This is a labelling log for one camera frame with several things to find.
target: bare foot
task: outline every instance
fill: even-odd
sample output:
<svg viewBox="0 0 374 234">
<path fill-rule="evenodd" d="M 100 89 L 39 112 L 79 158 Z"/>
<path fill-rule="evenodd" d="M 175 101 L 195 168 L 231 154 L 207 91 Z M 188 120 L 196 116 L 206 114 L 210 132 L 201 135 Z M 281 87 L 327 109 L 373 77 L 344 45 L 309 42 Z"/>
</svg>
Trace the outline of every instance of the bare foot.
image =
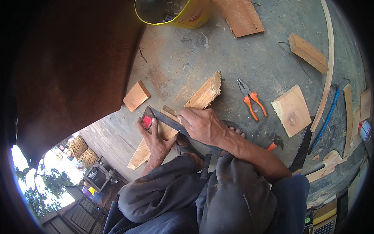
<svg viewBox="0 0 374 234">
<path fill-rule="evenodd" d="M 230 129 L 234 130 L 237 134 L 239 134 L 239 135 L 241 135 L 242 137 L 245 138 L 245 133 L 242 133 L 242 131 L 241 131 L 240 129 L 235 129 L 233 126 L 231 126 Z M 225 155 L 226 153 L 227 153 L 226 150 L 222 150 L 220 157 L 222 157 L 222 156 Z"/>
<path fill-rule="evenodd" d="M 179 136 L 177 138 L 176 143 L 178 143 L 178 145 L 180 145 L 180 146 L 188 146 L 187 143 L 181 137 L 179 137 Z M 173 149 L 178 153 L 176 143 L 173 145 Z M 197 154 L 195 154 L 195 153 L 187 153 L 187 152 L 183 152 L 183 151 L 181 151 L 181 154 L 188 154 L 189 156 L 191 156 L 195 160 L 195 162 L 197 164 L 197 168 L 199 170 L 201 170 L 203 168 L 204 161 Z"/>
</svg>

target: sky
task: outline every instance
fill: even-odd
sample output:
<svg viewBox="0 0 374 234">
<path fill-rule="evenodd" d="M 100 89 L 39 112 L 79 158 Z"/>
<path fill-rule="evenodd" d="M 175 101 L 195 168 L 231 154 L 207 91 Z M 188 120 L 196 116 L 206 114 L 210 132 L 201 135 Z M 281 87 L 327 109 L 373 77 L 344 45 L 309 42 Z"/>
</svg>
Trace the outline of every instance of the sky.
<svg viewBox="0 0 374 234">
<path fill-rule="evenodd" d="M 22 171 L 25 168 L 28 168 L 26 158 L 23 156 L 21 150 L 15 145 L 12 148 L 12 156 L 13 156 L 14 166 L 18 167 L 18 169 L 20 171 Z M 50 170 L 52 168 L 56 168 L 60 173 L 62 171 L 65 171 L 66 174 L 71 179 L 71 182 L 73 184 L 78 184 L 81 181 L 81 179 L 83 178 L 83 173 L 80 172 L 79 170 L 77 170 L 77 168 L 74 167 L 74 165 L 72 164 L 72 162 L 68 158 L 64 157 L 63 159 L 61 159 L 60 162 L 58 162 L 58 160 L 56 158 L 56 154 L 53 153 L 52 151 L 48 151 L 47 154 L 45 155 L 44 165 L 46 167 L 46 173 L 47 174 L 50 173 Z M 40 176 L 37 176 L 35 178 L 35 183 L 34 183 L 35 170 L 36 169 L 31 169 L 27 173 L 26 183 L 24 183 L 20 179 L 18 179 L 18 184 L 19 184 L 23 193 L 25 192 L 25 190 L 28 190 L 30 187 L 34 189 L 35 188 L 35 183 L 38 187 L 39 192 L 45 192 L 44 191 L 45 185 L 44 185 L 43 179 Z M 54 195 L 52 195 L 48 192 L 46 192 L 46 194 L 47 194 L 47 197 L 48 197 L 48 199 L 46 201 L 47 203 L 52 203 L 53 202 L 51 200 L 51 198 L 56 199 Z M 74 202 L 75 199 L 69 193 L 64 193 L 60 199 L 57 199 L 57 201 L 60 202 L 61 207 L 65 207 L 65 206 L 69 205 L 70 203 Z"/>
</svg>

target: pliers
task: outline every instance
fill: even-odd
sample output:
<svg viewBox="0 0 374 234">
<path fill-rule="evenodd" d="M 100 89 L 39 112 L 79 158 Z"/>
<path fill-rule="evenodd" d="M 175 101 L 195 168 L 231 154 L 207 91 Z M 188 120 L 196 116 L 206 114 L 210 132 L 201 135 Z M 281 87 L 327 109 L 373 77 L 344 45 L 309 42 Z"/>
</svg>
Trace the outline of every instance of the pliers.
<svg viewBox="0 0 374 234">
<path fill-rule="evenodd" d="M 252 110 L 251 99 L 253 99 L 261 107 L 262 111 L 264 112 L 265 117 L 267 117 L 267 114 L 266 114 L 264 106 L 260 103 L 260 101 L 257 98 L 257 93 L 250 91 L 249 88 L 248 88 L 248 86 L 246 84 L 244 84 L 240 79 L 237 80 L 237 83 L 239 84 L 239 88 L 240 88 L 241 92 L 244 95 L 243 102 L 248 105 L 249 110 L 250 110 L 251 115 L 253 116 L 253 118 L 256 121 L 258 121 L 257 116 L 255 115 L 255 113 Z"/>
</svg>

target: orange pliers handle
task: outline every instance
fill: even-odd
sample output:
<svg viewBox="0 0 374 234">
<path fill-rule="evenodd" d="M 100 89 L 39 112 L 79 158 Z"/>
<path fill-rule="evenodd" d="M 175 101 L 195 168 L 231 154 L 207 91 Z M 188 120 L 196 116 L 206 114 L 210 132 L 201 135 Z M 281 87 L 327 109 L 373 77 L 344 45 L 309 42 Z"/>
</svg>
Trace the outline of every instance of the orange pliers handle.
<svg viewBox="0 0 374 234">
<path fill-rule="evenodd" d="M 256 92 L 252 92 L 249 96 L 261 107 L 261 109 L 264 112 L 264 115 L 266 117 L 267 116 L 266 110 L 265 110 L 264 106 L 259 102 L 259 100 L 257 98 L 257 93 Z M 255 113 L 252 110 L 251 100 L 250 100 L 249 96 L 245 96 L 244 99 L 243 99 L 243 102 L 246 103 L 247 106 L 249 107 L 249 110 L 251 111 L 251 115 L 253 116 L 253 118 L 256 121 L 258 121 L 257 116 L 255 115 Z"/>
</svg>

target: hand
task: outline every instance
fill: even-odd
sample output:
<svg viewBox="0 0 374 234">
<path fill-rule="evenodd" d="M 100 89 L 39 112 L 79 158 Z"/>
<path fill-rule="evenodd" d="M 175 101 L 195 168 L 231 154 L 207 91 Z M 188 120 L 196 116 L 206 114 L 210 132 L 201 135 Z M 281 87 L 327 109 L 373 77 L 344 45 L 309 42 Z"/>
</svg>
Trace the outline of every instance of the hand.
<svg viewBox="0 0 374 234">
<path fill-rule="evenodd" d="M 199 110 L 184 107 L 176 111 L 179 121 L 192 139 L 219 147 L 229 128 L 218 118 L 213 109 Z"/>
<path fill-rule="evenodd" d="M 150 160 L 161 161 L 162 163 L 177 140 L 177 136 L 175 135 L 170 140 L 161 139 L 158 123 L 155 118 L 152 118 L 152 134 L 143 127 L 141 118 L 138 119 L 137 126 L 151 152 Z"/>
</svg>

